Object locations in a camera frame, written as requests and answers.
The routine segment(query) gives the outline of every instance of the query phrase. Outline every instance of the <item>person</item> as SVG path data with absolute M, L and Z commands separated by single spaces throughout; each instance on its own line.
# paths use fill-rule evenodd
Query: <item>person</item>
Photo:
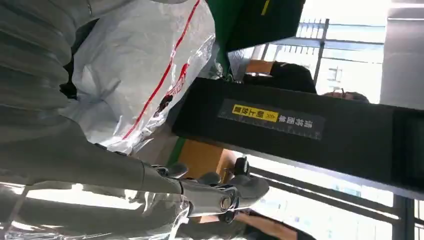
M 235 220 L 246 224 L 244 237 L 248 240 L 315 240 L 315 238 L 284 222 L 263 216 L 255 211 L 238 213 Z
M 278 61 L 250 60 L 246 72 L 269 75 L 253 76 L 245 74 L 243 82 L 247 85 L 317 94 L 311 72 L 304 66 Z M 340 90 L 341 92 L 327 92 L 323 96 L 356 100 L 364 103 L 370 102 L 366 96 L 358 92 L 345 92 L 342 88 Z

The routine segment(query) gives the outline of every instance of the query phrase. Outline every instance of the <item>transparent plastic wrap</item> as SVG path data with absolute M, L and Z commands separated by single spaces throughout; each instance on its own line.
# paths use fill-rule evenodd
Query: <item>transparent plastic wrap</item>
M 204 0 L 138 0 L 101 18 L 74 56 L 78 100 L 62 114 L 115 152 L 162 125 L 211 56 L 215 25 Z
M 0 183 L 6 240 L 172 240 L 187 220 L 182 195 L 46 181 Z

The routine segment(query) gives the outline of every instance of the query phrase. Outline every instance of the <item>red stripe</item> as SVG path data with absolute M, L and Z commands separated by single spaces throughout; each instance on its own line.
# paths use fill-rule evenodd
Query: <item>red stripe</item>
M 183 41 L 184 36 L 186 35 L 187 29 L 189 28 L 190 21 L 192 20 L 193 14 L 195 13 L 195 10 L 198 7 L 199 3 L 200 3 L 200 0 L 197 0 L 196 4 L 193 6 L 193 9 L 191 10 L 190 15 L 188 16 L 187 22 L 185 23 L 184 31 L 182 31 L 181 36 L 179 37 L 178 41 L 175 44 L 175 47 L 172 51 L 172 55 L 171 55 L 171 59 L 169 61 L 168 67 L 166 67 L 165 73 L 163 73 L 163 76 L 160 79 L 159 84 L 157 85 L 156 89 L 153 91 L 153 93 L 148 98 L 146 104 L 143 107 L 143 110 L 141 111 L 140 115 L 138 115 L 137 119 L 135 120 L 135 123 L 132 125 L 131 129 L 125 134 L 125 136 L 122 138 L 122 140 L 125 140 L 126 138 L 128 138 L 128 136 L 130 136 L 130 134 L 134 131 L 134 129 L 140 123 L 140 120 L 142 119 L 142 116 L 145 113 L 150 102 L 153 100 L 153 98 L 158 93 L 159 89 L 161 89 L 162 85 L 164 84 L 165 78 L 167 77 L 168 73 L 170 72 L 171 66 L 174 62 L 174 56 L 175 56 L 175 53 L 177 51 L 177 48 L 181 44 L 181 42 Z

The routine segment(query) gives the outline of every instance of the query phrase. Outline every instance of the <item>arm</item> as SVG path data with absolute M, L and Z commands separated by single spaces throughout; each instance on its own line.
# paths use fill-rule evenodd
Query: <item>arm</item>
M 293 231 L 277 222 L 268 220 L 260 216 L 249 216 L 244 213 L 238 214 L 235 219 L 254 228 L 259 229 L 261 232 L 279 238 L 280 240 L 297 240 L 298 233 Z
M 273 64 L 273 61 L 250 60 L 246 73 L 270 74 Z

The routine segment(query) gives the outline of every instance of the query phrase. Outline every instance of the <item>gray pipe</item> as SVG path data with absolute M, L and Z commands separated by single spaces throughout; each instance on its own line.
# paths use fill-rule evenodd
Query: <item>gray pipe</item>
M 59 85 L 76 30 L 131 0 L 0 2 L 0 170 L 41 180 L 181 193 L 137 159 L 87 142 L 79 125 L 59 115 Z

